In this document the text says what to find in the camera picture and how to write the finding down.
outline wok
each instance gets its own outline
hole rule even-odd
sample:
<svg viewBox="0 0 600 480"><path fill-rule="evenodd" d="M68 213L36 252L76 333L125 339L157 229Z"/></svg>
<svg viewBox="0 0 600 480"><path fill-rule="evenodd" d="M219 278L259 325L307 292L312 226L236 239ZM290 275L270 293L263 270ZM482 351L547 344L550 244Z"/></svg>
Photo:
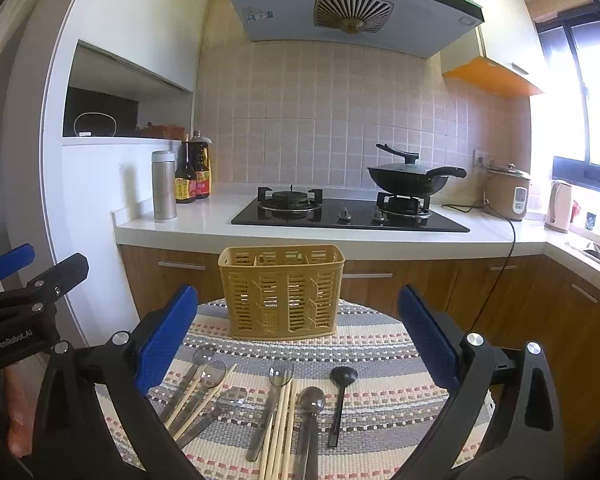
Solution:
<svg viewBox="0 0 600 480"><path fill-rule="evenodd" d="M427 171L415 163L419 157L417 153L401 152L386 144L376 144L376 146L385 152L404 157L404 163L368 168L374 182L387 193L424 198L445 187L450 176L466 177L463 168L442 166Z"/></svg>

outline round table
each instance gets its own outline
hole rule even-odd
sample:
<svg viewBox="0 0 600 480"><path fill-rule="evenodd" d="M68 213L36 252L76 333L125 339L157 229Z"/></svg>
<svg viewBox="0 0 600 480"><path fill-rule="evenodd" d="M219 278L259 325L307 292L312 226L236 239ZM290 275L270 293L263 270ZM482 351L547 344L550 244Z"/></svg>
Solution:
<svg viewBox="0 0 600 480"><path fill-rule="evenodd" d="M391 478L427 433L448 394L432 382L400 321L340 300L337 325L336 334L321 338L235 340L229 336L226 303L219 300L201 304L164 381L152 388L148 397L160 413L173 394L178 391L179 396L186 387L195 349L203 344L215 345L218 349L215 359L224 361L227 370L237 364L223 387L242 386L247 389L248 398L240 410L220 417L183 451L206 478L256 480L258 462L247 462L246 450L267 399L271 360L285 357L294 361L298 393L307 386L318 386L326 394L326 407L319 417L319 477L324 480ZM338 389L330 380L330 371L343 364L358 371L358 380L347 389L340 440L338 447L331 449L327 441ZM140 466L106 388L99 385L96 390L120 454L127 462ZM213 401L204 412L212 408ZM298 410L292 438L292 460L301 420L299 413ZM487 395L457 464L473 457L491 413L493 404Z"/></svg>

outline soy sauce bottle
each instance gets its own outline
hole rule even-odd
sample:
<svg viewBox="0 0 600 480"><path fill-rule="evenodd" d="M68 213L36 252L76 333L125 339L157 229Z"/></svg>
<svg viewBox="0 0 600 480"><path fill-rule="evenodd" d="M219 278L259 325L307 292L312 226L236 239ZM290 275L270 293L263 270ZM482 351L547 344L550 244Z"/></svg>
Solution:
<svg viewBox="0 0 600 480"><path fill-rule="evenodd" d="M196 172L196 197L207 198L211 191L211 171L209 168L209 144L194 130L190 144L193 145L193 169Z"/></svg>
<svg viewBox="0 0 600 480"><path fill-rule="evenodd" d="M178 151L178 167L176 168L176 202L189 204L196 201L198 178L194 169L194 143L187 132Z"/></svg>

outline orange cabinet underside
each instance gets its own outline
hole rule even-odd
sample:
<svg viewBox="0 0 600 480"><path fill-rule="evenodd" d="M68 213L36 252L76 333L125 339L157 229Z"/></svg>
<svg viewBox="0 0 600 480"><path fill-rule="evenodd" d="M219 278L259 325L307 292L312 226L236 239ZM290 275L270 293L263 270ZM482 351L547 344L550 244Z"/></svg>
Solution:
<svg viewBox="0 0 600 480"><path fill-rule="evenodd" d="M485 57L476 57L443 75L462 79L502 97L527 97L544 93L522 76Z"/></svg>

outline black ladle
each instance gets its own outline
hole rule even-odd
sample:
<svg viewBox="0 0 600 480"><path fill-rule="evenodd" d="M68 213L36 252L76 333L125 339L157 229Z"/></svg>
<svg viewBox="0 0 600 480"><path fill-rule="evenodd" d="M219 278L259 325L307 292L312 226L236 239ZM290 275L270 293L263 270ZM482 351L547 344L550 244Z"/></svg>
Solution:
<svg viewBox="0 0 600 480"><path fill-rule="evenodd" d="M338 437L340 436L340 419L342 418L342 406L344 404L344 390L350 384L353 384L358 378L358 372L350 366L338 366L331 370L331 380L340 387L338 393L338 407L333 417L331 434L329 435L329 447L337 447Z"/></svg>

